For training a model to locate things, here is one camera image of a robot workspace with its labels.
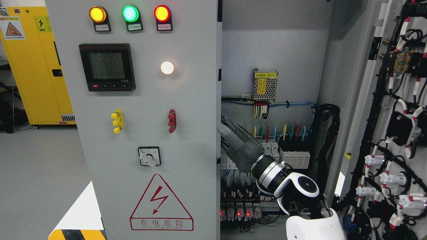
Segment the gray floor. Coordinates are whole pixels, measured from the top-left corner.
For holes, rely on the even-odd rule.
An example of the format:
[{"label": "gray floor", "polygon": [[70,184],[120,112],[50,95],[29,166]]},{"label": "gray floor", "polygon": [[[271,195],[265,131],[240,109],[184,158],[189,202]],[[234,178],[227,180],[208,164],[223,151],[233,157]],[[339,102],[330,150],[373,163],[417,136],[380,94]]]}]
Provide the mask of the gray floor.
[{"label": "gray floor", "polygon": [[76,129],[0,133],[0,240],[47,240],[89,182]]}]

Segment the electrical hazard sticker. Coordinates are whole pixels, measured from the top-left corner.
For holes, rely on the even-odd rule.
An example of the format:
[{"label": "electrical hazard sticker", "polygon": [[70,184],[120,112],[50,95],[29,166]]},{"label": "electrical hazard sticker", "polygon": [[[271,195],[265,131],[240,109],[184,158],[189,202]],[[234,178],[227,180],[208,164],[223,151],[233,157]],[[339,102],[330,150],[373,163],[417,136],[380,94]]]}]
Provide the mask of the electrical hazard sticker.
[{"label": "electrical hazard sticker", "polygon": [[24,29],[17,16],[1,17],[0,28],[5,40],[25,40]]},{"label": "electrical hazard sticker", "polygon": [[34,19],[39,32],[52,32],[49,16],[35,16]]},{"label": "electrical hazard sticker", "polygon": [[132,230],[194,230],[193,217],[159,174],[151,178],[130,223]]}]

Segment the danger electric sign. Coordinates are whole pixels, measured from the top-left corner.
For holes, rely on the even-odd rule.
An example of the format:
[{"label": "danger electric sign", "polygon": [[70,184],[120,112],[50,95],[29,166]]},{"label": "danger electric sign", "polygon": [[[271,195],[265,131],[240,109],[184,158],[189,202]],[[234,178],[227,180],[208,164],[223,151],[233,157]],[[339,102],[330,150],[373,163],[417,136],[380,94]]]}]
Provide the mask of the danger electric sign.
[{"label": "danger electric sign", "polygon": [[159,174],[151,178],[130,217],[132,230],[193,231],[193,217]]}]

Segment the yellow label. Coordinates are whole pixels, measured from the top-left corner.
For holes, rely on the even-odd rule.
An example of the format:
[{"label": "yellow label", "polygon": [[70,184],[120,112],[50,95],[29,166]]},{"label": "yellow label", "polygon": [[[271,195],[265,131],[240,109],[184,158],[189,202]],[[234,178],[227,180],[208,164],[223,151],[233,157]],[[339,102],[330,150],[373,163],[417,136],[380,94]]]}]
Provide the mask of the yellow label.
[{"label": "yellow label", "polygon": [[259,77],[273,78],[277,77],[277,73],[255,73],[255,78]]},{"label": "yellow label", "polygon": [[35,16],[35,24],[39,32],[51,32],[49,16]]},{"label": "yellow label", "polygon": [[267,79],[258,79],[258,94],[266,94]]}]

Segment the red indicator light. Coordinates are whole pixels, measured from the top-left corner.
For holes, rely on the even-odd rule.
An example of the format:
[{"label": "red indicator light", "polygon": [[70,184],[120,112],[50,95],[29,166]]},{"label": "red indicator light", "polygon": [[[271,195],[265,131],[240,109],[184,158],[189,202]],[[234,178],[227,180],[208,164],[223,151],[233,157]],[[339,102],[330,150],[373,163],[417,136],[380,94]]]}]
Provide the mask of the red indicator light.
[{"label": "red indicator light", "polygon": [[170,19],[170,9],[166,5],[158,5],[154,9],[154,17],[161,23],[167,22]]}]

